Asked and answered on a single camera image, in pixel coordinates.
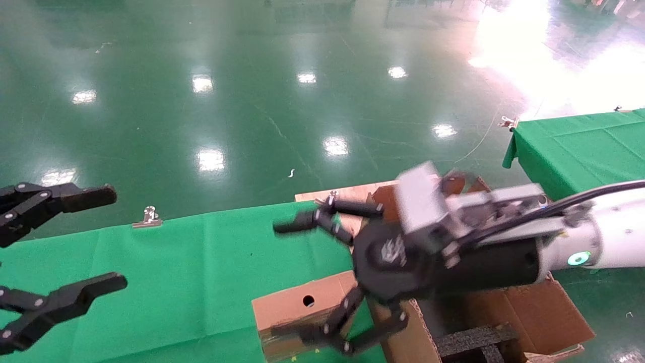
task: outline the robotic arm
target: robotic arm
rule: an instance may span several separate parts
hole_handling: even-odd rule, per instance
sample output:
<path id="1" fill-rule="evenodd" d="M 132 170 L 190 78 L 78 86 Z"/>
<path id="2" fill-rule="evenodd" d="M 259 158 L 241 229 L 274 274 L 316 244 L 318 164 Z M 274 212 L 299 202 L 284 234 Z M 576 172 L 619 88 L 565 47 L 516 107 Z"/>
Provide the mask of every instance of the robotic arm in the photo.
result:
<path id="1" fill-rule="evenodd" d="M 306 344 L 353 355 L 406 327 L 402 300 L 534 284 L 550 271 L 578 266 L 645 265 L 639 244 L 645 230 L 637 221 L 645 215 L 645 181 L 592 189 L 545 208 L 538 207 L 544 191 L 537 184 L 447 196 L 446 179 L 431 163 L 403 172 L 397 181 L 398 222 L 380 219 L 382 205 L 334 209 L 339 201 L 330 196 L 296 221 L 274 225 L 276 233 L 321 226 L 353 246 L 358 282 L 323 325 L 276 334 L 295 333 Z M 371 219 L 352 238 L 332 222 L 336 212 Z M 392 316 L 345 340 L 339 332 L 363 297 L 389 307 Z"/>
<path id="2" fill-rule="evenodd" d="M 116 199 L 110 185 L 80 189 L 72 183 L 51 187 L 20 183 L 0 188 L 0 247 L 9 247 L 59 213 L 101 207 Z M 127 285 L 118 273 L 65 285 L 47 296 L 0 285 L 0 310 L 20 314 L 0 329 L 0 355 L 27 350 L 56 324 L 85 315 L 97 297 Z"/>

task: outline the black cable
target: black cable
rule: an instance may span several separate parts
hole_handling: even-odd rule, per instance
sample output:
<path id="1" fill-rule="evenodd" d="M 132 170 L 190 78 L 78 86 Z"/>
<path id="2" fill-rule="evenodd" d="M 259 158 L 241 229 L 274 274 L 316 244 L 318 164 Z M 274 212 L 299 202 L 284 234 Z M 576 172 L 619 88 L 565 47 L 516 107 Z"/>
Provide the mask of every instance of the black cable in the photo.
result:
<path id="1" fill-rule="evenodd" d="M 474 232 L 469 233 L 466 236 L 463 236 L 462 238 L 458 238 L 457 243 L 459 244 L 459 248 L 462 250 L 471 249 L 475 247 L 477 243 L 487 239 L 490 236 L 507 231 L 511 228 L 518 227 L 522 224 L 525 224 L 534 220 L 555 216 L 557 214 L 562 213 L 565 209 L 569 207 L 573 207 L 574 205 L 580 204 L 587 200 L 590 200 L 602 195 L 606 195 L 606 194 L 629 191 L 632 189 L 640 189 L 640 188 L 645 188 L 645 180 L 627 181 L 624 183 L 616 183 L 616 184 L 605 185 L 603 187 L 590 189 L 586 192 L 574 194 L 565 199 L 559 200 L 547 206 L 546 208 L 537 209 L 535 211 L 526 213 L 520 217 L 512 218 L 509 220 L 505 220 L 503 222 L 489 225 L 483 229 L 477 229 Z"/>

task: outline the table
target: table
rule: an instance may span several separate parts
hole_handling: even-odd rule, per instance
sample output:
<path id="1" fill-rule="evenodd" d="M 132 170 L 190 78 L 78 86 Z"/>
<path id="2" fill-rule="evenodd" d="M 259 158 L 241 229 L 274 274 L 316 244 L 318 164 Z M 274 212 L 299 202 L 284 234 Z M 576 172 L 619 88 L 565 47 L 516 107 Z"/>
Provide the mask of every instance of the table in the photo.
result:
<path id="1" fill-rule="evenodd" d="M 3 362 L 264 362 L 251 300 L 352 268 L 347 248 L 324 232 L 274 236 L 275 219 L 308 207 L 313 203 L 200 214 L 145 229 L 122 225 L 0 251 L 0 284 L 34 293 L 109 271 L 129 281 Z M 0 326 L 15 318 L 0 311 Z M 364 304 L 353 331 L 370 326 Z M 349 360 L 325 348 L 297 361 Z M 385 358 L 375 346 L 352 362 Z"/>
<path id="2" fill-rule="evenodd" d="M 645 109 L 520 122 L 503 166 L 518 158 L 553 200 L 645 179 Z"/>

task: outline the green epoxy floor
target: green epoxy floor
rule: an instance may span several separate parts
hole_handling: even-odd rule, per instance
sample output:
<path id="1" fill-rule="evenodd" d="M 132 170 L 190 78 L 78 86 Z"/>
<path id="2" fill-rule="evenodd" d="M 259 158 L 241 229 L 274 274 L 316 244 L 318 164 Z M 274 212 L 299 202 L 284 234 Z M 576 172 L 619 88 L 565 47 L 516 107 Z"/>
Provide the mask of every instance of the green epoxy floor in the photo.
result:
<path id="1" fill-rule="evenodd" d="M 641 5 L 3 0 L 0 185 L 115 185 L 116 205 L 36 238 L 136 222 L 147 205 L 170 219 L 287 202 L 426 160 L 526 183 L 501 167 L 501 116 L 643 106 Z M 631 362 L 643 272 L 561 275 L 599 334 L 578 361 Z"/>

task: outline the green status light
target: green status light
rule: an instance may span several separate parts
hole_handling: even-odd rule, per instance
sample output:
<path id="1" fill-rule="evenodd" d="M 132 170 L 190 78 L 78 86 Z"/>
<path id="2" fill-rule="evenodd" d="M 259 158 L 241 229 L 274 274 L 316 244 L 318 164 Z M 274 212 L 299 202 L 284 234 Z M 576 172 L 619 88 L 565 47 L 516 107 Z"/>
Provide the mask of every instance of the green status light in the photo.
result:
<path id="1" fill-rule="evenodd" d="M 569 263 L 571 266 L 582 265 L 589 260 L 590 256 L 591 252 L 589 251 L 574 253 L 569 257 L 567 263 Z"/>

